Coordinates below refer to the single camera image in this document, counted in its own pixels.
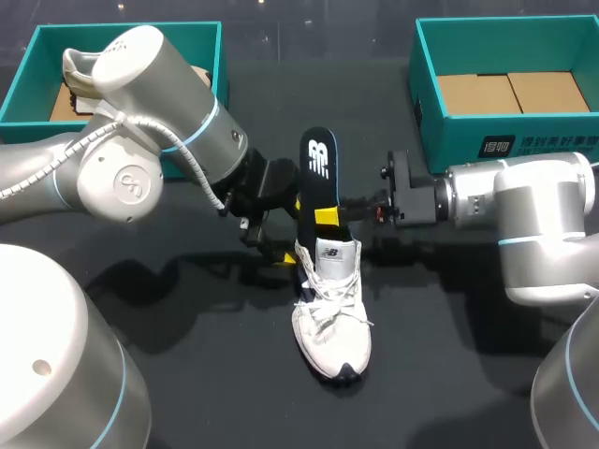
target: robot logo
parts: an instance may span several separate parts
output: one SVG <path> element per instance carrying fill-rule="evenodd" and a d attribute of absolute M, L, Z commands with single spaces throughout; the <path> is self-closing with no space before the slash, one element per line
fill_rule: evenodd
<path fill-rule="evenodd" d="M 152 182 L 146 170 L 139 166 L 127 166 L 114 178 L 114 194 L 125 204 L 138 204 L 150 193 Z"/>
<path fill-rule="evenodd" d="M 121 175 L 121 184 L 124 185 L 129 192 L 131 192 L 137 198 L 141 197 L 143 190 L 139 185 L 139 181 L 134 179 L 129 173 Z"/>

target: shoe tongue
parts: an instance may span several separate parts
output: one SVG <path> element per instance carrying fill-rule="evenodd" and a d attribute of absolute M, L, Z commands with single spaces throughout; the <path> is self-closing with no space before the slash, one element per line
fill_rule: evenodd
<path fill-rule="evenodd" d="M 340 281 L 354 272 L 356 243 L 316 239 L 316 274 L 322 279 Z"/>

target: white sneaker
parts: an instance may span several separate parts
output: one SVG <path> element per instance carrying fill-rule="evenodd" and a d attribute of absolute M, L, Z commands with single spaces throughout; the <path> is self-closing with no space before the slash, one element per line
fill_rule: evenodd
<path fill-rule="evenodd" d="M 296 241 L 301 296 L 293 331 L 306 359 L 327 379 L 354 381 L 371 356 L 370 323 L 362 303 L 359 241 L 316 240 L 316 264 Z"/>

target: new balance logo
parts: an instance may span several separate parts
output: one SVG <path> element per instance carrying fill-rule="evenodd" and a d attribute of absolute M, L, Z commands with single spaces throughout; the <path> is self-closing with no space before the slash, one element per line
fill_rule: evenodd
<path fill-rule="evenodd" d="M 315 140 L 310 140 L 308 142 L 308 154 L 312 161 L 310 161 L 310 169 L 324 177 L 325 179 L 329 178 L 329 150 L 327 149 L 327 145 L 322 142 L 316 142 Z"/>
<path fill-rule="evenodd" d="M 336 250 L 334 248 L 325 248 L 325 251 L 322 252 L 322 256 L 323 257 L 335 257 L 335 256 L 337 256 L 338 252 L 339 252 L 339 250 Z"/>

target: cardboard bottom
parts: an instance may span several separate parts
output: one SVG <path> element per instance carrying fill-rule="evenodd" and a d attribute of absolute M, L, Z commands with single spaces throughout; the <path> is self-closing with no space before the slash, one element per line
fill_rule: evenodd
<path fill-rule="evenodd" d="M 589 112 L 570 72 L 437 77 L 449 115 Z"/>
<path fill-rule="evenodd" d="M 68 90 L 66 84 L 60 85 L 54 109 L 50 116 L 50 122 L 80 122 L 88 121 L 92 118 L 92 113 L 78 114 L 73 108 L 71 102 L 71 91 Z"/>

